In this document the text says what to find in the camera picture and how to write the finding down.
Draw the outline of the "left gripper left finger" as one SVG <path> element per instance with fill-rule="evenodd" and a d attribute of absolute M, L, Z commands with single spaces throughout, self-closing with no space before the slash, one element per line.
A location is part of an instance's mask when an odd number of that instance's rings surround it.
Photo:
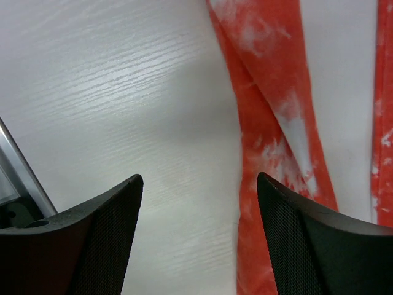
<path fill-rule="evenodd" d="M 1 231 L 2 294 L 120 294 L 141 207 L 133 175 L 25 227 Z"/>

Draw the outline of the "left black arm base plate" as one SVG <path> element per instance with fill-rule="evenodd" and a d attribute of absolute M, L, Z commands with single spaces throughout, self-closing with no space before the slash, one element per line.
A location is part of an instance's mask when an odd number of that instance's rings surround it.
<path fill-rule="evenodd" d="M 1 228 L 21 227 L 24 228 L 34 221 L 44 218 L 44 215 L 36 203 L 25 197 L 2 203 L 1 209 Z"/>

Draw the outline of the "orange white tie-dye trousers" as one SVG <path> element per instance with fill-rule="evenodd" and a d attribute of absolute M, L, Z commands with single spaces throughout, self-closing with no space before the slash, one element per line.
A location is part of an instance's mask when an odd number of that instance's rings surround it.
<path fill-rule="evenodd" d="M 236 291 L 276 294 L 257 201 L 257 176 L 338 208 L 311 101 L 298 1 L 209 1 L 236 95 L 243 172 Z"/>

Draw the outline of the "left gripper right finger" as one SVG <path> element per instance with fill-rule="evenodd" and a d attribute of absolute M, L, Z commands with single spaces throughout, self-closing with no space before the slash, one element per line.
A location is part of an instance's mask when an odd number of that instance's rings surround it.
<path fill-rule="evenodd" d="M 257 178 L 279 294 L 392 294 L 392 228 L 338 213 Z"/>

